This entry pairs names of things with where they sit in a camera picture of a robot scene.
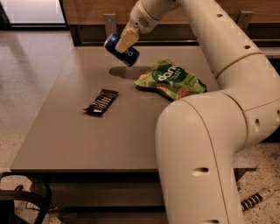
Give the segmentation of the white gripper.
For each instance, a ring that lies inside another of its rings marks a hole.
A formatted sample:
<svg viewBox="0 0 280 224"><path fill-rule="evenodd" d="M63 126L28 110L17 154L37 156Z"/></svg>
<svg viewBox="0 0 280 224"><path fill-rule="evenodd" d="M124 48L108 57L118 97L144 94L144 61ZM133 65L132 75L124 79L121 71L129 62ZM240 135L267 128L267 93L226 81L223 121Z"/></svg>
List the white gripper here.
<svg viewBox="0 0 280 224"><path fill-rule="evenodd" d="M127 27L122 31L115 49L124 53L139 40L139 32L151 32L158 25L163 12L161 0L138 0L130 12Z"/></svg>

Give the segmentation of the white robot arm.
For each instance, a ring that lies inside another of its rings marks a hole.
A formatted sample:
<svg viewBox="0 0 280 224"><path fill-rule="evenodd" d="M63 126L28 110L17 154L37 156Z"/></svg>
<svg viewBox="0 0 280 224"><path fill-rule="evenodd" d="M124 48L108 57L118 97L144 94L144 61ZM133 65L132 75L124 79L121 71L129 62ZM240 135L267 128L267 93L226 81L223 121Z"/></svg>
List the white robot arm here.
<svg viewBox="0 0 280 224"><path fill-rule="evenodd" d="M158 171L169 224L245 224L236 152L279 126L280 76L215 0L138 0L117 48L182 8L219 86L169 104L157 120Z"/></svg>

